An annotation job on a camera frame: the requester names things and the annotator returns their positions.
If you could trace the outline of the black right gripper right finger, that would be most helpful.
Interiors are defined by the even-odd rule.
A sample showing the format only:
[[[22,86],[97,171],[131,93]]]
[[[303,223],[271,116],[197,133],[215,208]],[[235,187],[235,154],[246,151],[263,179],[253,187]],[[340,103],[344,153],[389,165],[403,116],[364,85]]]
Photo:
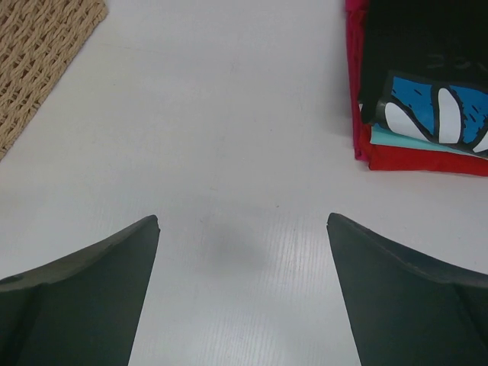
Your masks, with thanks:
[[[485,365],[487,276],[338,213],[332,257],[362,365]]]

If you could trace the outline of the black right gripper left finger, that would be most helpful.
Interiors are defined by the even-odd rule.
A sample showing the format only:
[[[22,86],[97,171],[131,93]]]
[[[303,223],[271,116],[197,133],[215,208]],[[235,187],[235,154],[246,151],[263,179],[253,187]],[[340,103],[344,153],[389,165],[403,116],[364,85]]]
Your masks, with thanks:
[[[159,243],[156,216],[1,280],[3,365],[127,365]]]

